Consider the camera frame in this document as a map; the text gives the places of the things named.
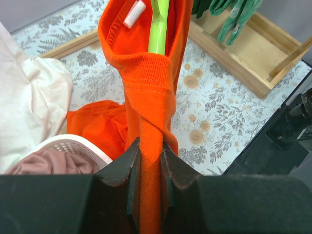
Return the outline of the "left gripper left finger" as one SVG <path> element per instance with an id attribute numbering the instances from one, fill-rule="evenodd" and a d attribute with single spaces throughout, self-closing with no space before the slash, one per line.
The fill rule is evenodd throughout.
<path id="1" fill-rule="evenodd" d="M 96 174 L 3 175 L 3 234 L 136 234 L 139 139 Z"/>

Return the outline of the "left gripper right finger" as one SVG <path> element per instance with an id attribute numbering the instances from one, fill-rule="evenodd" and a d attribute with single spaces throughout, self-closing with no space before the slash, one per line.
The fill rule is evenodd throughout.
<path id="1" fill-rule="evenodd" d="M 160 156 L 165 234 L 309 234 L 312 192 L 279 175 L 207 176 L 167 143 Z"/>

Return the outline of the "orange t shirt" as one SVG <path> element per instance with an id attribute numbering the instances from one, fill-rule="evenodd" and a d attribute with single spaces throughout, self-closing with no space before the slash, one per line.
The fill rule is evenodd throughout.
<path id="1" fill-rule="evenodd" d="M 67 132 L 92 142 L 117 159 L 139 138 L 141 178 L 139 231 L 161 233 L 160 155 L 167 142 L 178 152 L 171 132 L 176 90 L 187 43 L 192 1 L 169 3 L 165 54 L 148 52 L 152 20 L 150 1 L 132 28 L 124 24 L 134 2 L 111 0 L 98 24 L 98 37 L 108 63 L 119 72 L 125 102 L 103 100 L 67 114 Z"/>

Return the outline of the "green hanger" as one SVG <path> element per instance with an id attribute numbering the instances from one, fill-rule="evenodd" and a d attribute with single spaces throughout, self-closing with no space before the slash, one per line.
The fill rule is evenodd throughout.
<path id="1" fill-rule="evenodd" d="M 149 34 L 148 52 L 165 54 L 169 0 L 151 0 L 152 21 Z"/>

